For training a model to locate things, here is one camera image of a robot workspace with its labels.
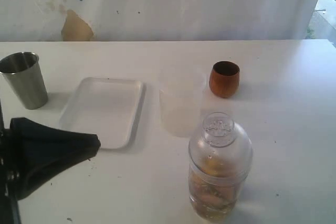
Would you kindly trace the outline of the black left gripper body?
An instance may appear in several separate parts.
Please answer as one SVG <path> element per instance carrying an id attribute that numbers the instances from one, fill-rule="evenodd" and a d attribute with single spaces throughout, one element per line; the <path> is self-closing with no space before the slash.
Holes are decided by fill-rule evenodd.
<path id="1" fill-rule="evenodd" d="M 14 169 L 10 149 L 8 130 L 5 129 L 1 108 L 1 223 L 21 223 L 15 183 L 18 178 Z"/>

